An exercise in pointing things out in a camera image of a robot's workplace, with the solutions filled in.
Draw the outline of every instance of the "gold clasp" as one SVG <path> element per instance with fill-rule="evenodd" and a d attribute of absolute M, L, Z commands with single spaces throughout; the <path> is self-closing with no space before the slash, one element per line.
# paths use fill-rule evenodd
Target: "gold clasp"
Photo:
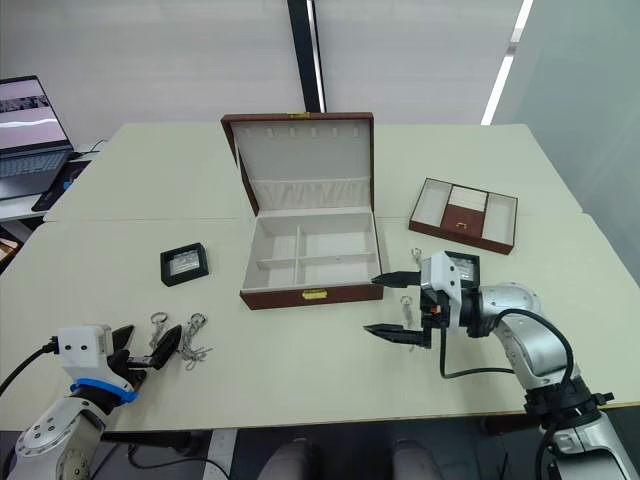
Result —
<path fill-rule="evenodd" d="M 308 120 L 311 118 L 311 114 L 309 112 L 288 113 L 287 115 L 289 115 L 291 120 Z"/>
<path fill-rule="evenodd" d="M 327 298 L 329 292 L 324 288 L 315 288 L 313 290 L 305 290 L 302 292 L 302 298 L 305 300 L 319 300 L 321 298 Z"/>

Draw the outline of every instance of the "small black box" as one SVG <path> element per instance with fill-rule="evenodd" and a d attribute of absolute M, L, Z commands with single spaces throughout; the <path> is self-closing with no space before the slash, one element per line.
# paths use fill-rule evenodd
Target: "small black box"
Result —
<path fill-rule="evenodd" d="M 201 243 L 160 254 L 160 278 L 167 287 L 209 274 L 207 255 Z"/>

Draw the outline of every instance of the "laptop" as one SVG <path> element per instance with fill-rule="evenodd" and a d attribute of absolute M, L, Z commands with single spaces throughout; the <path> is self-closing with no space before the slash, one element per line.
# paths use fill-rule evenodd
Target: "laptop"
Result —
<path fill-rule="evenodd" d="M 0 200 L 47 191 L 72 151 L 38 77 L 0 80 Z"/>

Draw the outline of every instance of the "laptop screen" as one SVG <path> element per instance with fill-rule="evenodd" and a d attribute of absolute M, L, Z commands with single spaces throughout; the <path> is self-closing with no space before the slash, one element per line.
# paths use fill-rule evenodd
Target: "laptop screen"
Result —
<path fill-rule="evenodd" d="M 0 83 L 0 149 L 68 143 L 67 136 L 36 77 Z"/>

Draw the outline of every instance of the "blue ring on robot wrist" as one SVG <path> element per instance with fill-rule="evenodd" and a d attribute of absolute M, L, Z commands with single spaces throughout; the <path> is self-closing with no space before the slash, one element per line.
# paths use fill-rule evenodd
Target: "blue ring on robot wrist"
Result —
<path fill-rule="evenodd" d="M 118 405 L 122 405 L 123 403 L 131 403 L 136 398 L 138 398 L 138 392 L 129 392 L 123 388 L 116 387 L 111 383 L 107 383 L 102 380 L 95 380 L 93 378 L 77 378 L 69 388 L 72 392 L 75 392 L 81 386 L 96 387 L 109 393 L 113 393 L 120 398 L 120 403 Z"/>

